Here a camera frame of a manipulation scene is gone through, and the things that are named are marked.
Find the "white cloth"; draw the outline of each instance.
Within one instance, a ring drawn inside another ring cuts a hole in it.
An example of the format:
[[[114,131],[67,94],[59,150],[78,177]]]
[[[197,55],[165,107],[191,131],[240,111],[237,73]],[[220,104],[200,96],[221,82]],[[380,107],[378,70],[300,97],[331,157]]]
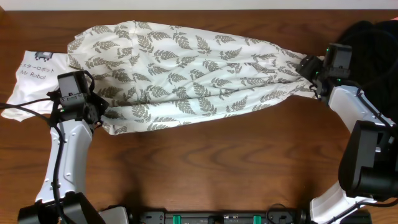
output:
[[[66,54],[25,51],[16,73],[17,83],[7,103],[18,105],[48,98],[47,93],[58,88],[57,76],[72,71],[75,69],[67,66]],[[52,105],[52,101],[41,101],[24,107],[40,114],[48,114],[52,111]],[[34,115],[18,109],[6,109],[1,116],[22,121]]]
[[[110,107],[110,134],[152,131],[311,97],[295,72],[304,55],[247,37],[148,22],[96,26],[68,45]]]

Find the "black cloth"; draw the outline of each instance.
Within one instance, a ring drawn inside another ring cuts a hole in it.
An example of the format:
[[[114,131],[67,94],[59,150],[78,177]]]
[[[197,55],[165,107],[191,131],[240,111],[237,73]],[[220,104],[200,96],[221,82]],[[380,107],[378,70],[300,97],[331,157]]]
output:
[[[374,30],[389,32],[395,40]],[[391,73],[386,72],[398,59],[397,39],[398,21],[376,24],[361,21],[346,30],[338,41],[353,48],[350,80],[364,85],[366,98],[395,123],[398,123],[398,66]]]

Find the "brown wooden surface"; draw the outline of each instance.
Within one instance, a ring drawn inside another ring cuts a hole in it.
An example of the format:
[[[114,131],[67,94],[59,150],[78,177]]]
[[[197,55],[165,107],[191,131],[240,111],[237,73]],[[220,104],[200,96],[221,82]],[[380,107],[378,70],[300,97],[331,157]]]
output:
[[[137,20],[268,40],[306,54],[360,20],[398,11],[80,11],[6,12],[0,22],[0,101],[12,93],[25,50],[66,52],[81,31]],[[0,118],[0,223],[15,223],[44,180],[50,134],[37,118]],[[167,210],[265,210],[321,195],[337,181],[349,132],[315,100],[283,103],[232,118],[148,133],[96,131],[86,196],[97,208],[127,203]],[[395,223],[396,208],[370,208],[374,223]]]

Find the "table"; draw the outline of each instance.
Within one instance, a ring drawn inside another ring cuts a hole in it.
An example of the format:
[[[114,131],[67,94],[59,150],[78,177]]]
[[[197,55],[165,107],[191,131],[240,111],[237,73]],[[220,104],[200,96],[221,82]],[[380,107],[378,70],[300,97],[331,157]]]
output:
[[[62,11],[5,12],[0,21],[0,101],[14,88],[25,50],[65,52],[73,36],[100,24],[137,20],[244,35],[305,54],[360,20],[398,11]],[[50,154],[38,118],[0,118],[0,223],[32,205]],[[337,181],[349,138],[339,117],[316,100],[292,96],[257,112],[147,133],[95,132],[86,196],[95,208],[124,203],[169,211],[265,210],[308,206]],[[398,219],[396,208],[369,208],[374,223]]]

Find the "green tape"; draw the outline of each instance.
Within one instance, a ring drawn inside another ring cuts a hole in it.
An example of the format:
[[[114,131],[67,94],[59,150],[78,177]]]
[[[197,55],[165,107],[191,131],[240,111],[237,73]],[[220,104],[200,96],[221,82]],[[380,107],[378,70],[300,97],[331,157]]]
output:
[[[173,215],[173,224],[181,224],[181,216]]]
[[[261,224],[261,216],[259,215],[253,216],[253,224]]]

